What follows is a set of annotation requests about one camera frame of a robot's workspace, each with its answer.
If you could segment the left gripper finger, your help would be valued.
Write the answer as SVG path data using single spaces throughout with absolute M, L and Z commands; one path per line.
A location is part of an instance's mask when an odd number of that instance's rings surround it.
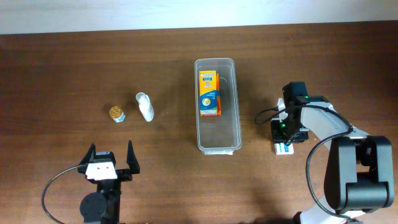
M 92 143 L 88 152 L 85 154 L 85 156 L 83 157 L 83 159 L 81 160 L 79 165 L 85 165 L 85 164 L 89 163 L 90 161 L 92 161 L 94 159 L 95 154 L 96 154 L 96 147 Z
M 141 168 L 137 161 L 136 155 L 134 153 L 134 148 L 132 145 L 132 141 L 129 140 L 127 147 L 127 160 L 126 160 L 129 170 L 131 174 L 139 174 L 141 172 Z

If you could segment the white Panadol box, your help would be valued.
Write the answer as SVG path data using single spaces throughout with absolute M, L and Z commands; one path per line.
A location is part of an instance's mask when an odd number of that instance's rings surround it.
M 276 155 L 291 155 L 294 153 L 293 144 L 275 143 L 274 149 Z

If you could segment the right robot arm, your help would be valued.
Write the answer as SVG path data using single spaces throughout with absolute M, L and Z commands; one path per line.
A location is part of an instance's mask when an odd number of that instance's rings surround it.
M 358 217 L 394 201 L 392 145 L 384 136 L 371 136 L 338 114 L 323 96 L 309 96 L 303 82 L 283 87 L 277 113 L 270 118 L 277 155 L 293 154 L 293 145 L 313 132 L 320 140 L 310 151 L 306 179 L 315 151 L 328 151 L 324 196 L 314 206 L 297 212 L 293 223 L 357 223 Z

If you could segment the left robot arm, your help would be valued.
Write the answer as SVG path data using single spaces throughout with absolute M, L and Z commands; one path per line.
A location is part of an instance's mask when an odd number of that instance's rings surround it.
M 127 169 L 117 169 L 114 153 L 96 152 L 92 144 L 79 163 L 78 172 L 96 185 L 96 192 L 84 197 L 80 213 L 84 223 L 119 223 L 121 184 L 130 182 L 134 174 L 140 173 L 140 166 L 132 142 L 128 142 Z

